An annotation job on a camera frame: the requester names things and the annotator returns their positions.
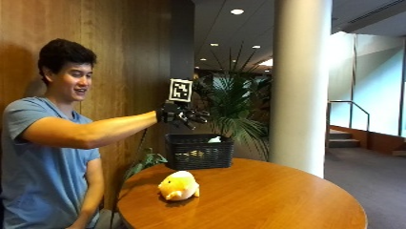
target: yellow plush toy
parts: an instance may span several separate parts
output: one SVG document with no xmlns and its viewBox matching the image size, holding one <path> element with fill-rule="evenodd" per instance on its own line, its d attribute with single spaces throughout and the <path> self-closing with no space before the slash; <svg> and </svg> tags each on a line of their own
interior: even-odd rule
<svg viewBox="0 0 406 229">
<path fill-rule="evenodd" d="M 178 171 L 167 176 L 158 188 L 166 200 L 184 200 L 200 196 L 200 184 L 194 175 L 187 171 Z"/>
</svg>

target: ceiling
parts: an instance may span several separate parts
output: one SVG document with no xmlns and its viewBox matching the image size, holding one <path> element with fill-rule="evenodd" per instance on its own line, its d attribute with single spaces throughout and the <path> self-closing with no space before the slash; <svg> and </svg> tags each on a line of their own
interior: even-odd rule
<svg viewBox="0 0 406 229">
<path fill-rule="evenodd" d="M 249 58 L 255 66 L 273 55 L 275 0 L 194 0 L 196 4 L 195 60 L 206 70 L 230 67 L 242 45 L 239 63 Z M 231 14 L 243 9 L 240 15 Z M 333 0 L 332 34 L 349 33 L 406 36 L 406 0 Z M 269 67 L 259 67 L 265 73 Z"/>
</svg>

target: black wicker basket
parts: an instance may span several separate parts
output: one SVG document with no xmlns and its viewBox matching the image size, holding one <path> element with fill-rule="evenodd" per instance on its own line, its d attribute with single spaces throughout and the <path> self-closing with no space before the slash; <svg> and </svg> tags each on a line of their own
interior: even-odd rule
<svg viewBox="0 0 406 229">
<path fill-rule="evenodd" d="M 214 137 L 222 142 L 208 143 Z M 231 167 L 234 141 L 216 134 L 166 135 L 168 167 L 194 170 Z"/>
</svg>

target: white wall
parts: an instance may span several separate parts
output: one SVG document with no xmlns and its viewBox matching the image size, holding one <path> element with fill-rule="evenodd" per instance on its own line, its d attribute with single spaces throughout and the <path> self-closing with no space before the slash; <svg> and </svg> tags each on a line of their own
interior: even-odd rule
<svg viewBox="0 0 406 229">
<path fill-rule="evenodd" d="M 404 38 L 337 33 L 331 47 L 329 100 L 351 100 L 353 93 L 353 101 L 371 114 L 369 129 L 399 135 Z M 349 127 L 349 108 L 347 103 L 333 104 L 332 125 Z M 359 108 L 352 128 L 367 129 L 367 114 Z"/>
</svg>

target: man's right arm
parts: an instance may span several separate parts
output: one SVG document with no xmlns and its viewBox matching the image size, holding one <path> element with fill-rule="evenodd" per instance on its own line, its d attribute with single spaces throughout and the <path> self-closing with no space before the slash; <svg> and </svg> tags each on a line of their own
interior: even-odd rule
<svg viewBox="0 0 406 229">
<path fill-rule="evenodd" d="M 40 145 L 92 149 L 115 143 L 158 123 L 156 112 L 76 124 L 59 117 L 44 117 L 21 137 Z"/>
</svg>

